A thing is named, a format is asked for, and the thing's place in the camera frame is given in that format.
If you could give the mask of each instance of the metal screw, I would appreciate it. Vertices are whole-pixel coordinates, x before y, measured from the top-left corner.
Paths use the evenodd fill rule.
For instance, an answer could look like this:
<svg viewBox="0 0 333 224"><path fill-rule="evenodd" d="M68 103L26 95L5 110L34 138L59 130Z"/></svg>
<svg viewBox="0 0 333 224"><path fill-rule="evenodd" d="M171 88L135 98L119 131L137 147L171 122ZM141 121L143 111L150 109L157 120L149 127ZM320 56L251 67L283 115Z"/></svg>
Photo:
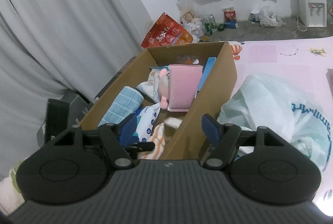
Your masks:
<svg viewBox="0 0 333 224"><path fill-rule="evenodd" d="M210 158L206 161L206 164L209 165L210 167L220 167L223 164L223 161L221 159L218 158Z"/></svg>
<svg viewBox="0 0 333 224"><path fill-rule="evenodd" d="M132 164L132 161L129 160L128 158L118 158L114 163L118 167L128 167L129 165Z"/></svg>

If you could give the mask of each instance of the white curtain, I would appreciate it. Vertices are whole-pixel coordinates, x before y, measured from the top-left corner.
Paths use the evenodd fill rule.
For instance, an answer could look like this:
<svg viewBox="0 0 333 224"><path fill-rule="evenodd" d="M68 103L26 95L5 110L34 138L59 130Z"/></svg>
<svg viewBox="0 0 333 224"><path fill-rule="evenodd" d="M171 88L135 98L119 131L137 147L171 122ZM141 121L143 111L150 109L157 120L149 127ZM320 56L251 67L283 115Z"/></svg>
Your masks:
<svg viewBox="0 0 333 224"><path fill-rule="evenodd" d="M48 98L89 100L141 49L113 0L0 0L0 179L37 149Z"/></svg>

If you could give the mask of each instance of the pink plush toy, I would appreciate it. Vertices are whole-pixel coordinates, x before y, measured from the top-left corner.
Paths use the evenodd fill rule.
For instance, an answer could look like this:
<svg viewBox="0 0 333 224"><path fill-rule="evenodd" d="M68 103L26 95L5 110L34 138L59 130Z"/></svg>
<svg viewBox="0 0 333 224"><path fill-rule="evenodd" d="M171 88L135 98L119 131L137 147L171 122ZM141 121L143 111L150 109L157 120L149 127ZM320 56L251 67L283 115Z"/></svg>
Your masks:
<svg viewBox="0 0 333 224"><path fill-rule="evenodd" d="M169 72L165 68L159 72L159 95L161 96L160 106L162 109L168 109L169 100Z"/></svg>

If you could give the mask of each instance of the cardboard divider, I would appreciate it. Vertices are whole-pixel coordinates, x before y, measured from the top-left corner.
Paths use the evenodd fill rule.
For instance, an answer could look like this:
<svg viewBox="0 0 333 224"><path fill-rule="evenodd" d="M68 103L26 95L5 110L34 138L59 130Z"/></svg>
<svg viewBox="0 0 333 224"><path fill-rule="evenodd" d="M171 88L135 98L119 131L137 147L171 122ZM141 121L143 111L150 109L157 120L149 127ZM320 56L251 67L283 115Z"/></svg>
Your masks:
<svg viewBox="0 0 333 224"><path fill-rule="evenodd" d="M86 114L80 125L84 130L95 129L101 118L124 86L136 88L147 81L151 66L176 64L178 56L196 56L199 64L205 66L209 57L217 60L201 91L189 111L169 112L161 110L155 126L168 117L182 118L180 128L168 131L170 142L165 146L160 159L198 159L204 151L206 136L201 129L204 113L216 117L222 104L229 100L236 83L236 68L230 46L227 42L196 43L177 46L162 46L145 49L129 67L110 85L105 93ZM143 106L154 102L144 97Z"/></svg>

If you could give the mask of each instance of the red snack bag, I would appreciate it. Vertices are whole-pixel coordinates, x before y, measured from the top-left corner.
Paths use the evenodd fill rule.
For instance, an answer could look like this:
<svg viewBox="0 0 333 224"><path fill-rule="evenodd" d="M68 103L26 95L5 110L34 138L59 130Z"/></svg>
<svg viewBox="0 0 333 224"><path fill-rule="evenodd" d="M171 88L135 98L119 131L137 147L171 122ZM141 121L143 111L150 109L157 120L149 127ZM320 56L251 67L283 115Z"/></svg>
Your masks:
<svg viewBox="0 0 333 224"><path fill-rule="evenodd" d="M236 12L235 12L233 7L222 9L222 11L224 12L224 22L225 23L226 22L231 22L231 21L236 21L237 22Z"/></svg>
<svg viewBox="0 0 333 224"><path fill-rule="evenodd" d="M192 41L193 37L187 30L166 13L163 13L147 33L141 46L147 48L162 45L189 44Z"/></svg>

